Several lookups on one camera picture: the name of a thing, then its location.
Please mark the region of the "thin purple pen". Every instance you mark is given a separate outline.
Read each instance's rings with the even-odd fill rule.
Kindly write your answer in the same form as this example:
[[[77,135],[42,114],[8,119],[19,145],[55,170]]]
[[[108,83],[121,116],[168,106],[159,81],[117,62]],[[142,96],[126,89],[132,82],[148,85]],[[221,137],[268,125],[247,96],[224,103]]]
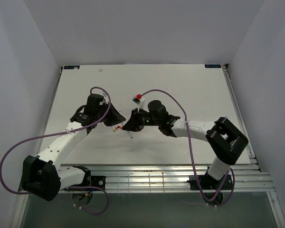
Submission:
[[[128,135],[129,135],[129,137],[132,139],[132,138],[133,138],[132,133],[131,133],[130,131],[127,131],[127,133],[128,133]]]

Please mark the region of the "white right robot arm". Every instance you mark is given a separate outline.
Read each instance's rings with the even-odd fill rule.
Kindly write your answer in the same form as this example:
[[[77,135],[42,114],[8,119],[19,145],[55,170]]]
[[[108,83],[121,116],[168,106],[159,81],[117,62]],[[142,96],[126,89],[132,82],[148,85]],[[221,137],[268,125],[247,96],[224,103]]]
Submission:
[[[216,157],[206,172],[205,183],[211,189],[222,183],[223,176],[237,162],[248,144],[247,137],[225,117],[215,122],[188,121],[169,114],[159,100],[149,102],[148,111],[143,109],[144,99],[134,101],[138,106],[132,110],[123,130],[139,132],[145,126],[157,126],[165,136],[188,137],[210,144]]]

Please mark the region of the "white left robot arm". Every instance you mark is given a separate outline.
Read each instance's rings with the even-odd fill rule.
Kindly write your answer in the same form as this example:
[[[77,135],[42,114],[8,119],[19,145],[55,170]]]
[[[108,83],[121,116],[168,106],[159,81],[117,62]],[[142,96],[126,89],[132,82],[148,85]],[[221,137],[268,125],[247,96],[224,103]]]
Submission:
[[[111,104],[110,96],[105,93],[90,94],[86,104],[70,118],[62,135],[35,157],[29,155],[24,160],[22,189],[46,201],[53,200],[62,189],[88,189],[91,186],[88,168],[74,165],[64,169],[61,164],[98,123],[113,127],[124,121],[125,118]]]

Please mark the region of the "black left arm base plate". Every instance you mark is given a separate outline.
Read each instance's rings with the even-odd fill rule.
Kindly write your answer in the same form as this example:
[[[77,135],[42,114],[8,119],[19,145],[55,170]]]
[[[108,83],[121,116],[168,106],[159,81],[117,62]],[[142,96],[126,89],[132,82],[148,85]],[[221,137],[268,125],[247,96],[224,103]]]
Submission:
[[[102,176],[102,175],[92,175],[90,178],[89,178],[89,186],[92,186],[92,187],[98,187],[98,188],[101,188],[101,189],[104,189],[105,190],[105,186],[106,186],[106,176]]]

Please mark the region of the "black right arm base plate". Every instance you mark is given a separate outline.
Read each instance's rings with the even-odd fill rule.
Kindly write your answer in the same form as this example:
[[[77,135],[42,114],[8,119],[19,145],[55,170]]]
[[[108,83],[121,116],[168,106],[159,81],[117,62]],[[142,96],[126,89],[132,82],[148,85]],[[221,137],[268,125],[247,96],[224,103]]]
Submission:
[[[217,190],[220,187],[220,185],[223,181],[223,178],[221,178],[220,180],[215,180],[215,179],[208,177],[206,175],[198,175],[198,181],[199,181],[200,186],[203,190]],[[189,183],[191,190],[199,190],[198,184],[197,184],[197,181],[195,180],[194,175],[189,176],[187,183]],[[223,183],[223,185],[221,187],[221,189],[222,190],[231,190],[232,186],[233,186],[233,181],[232,181],[231,175],[228,174],[225,182]]]

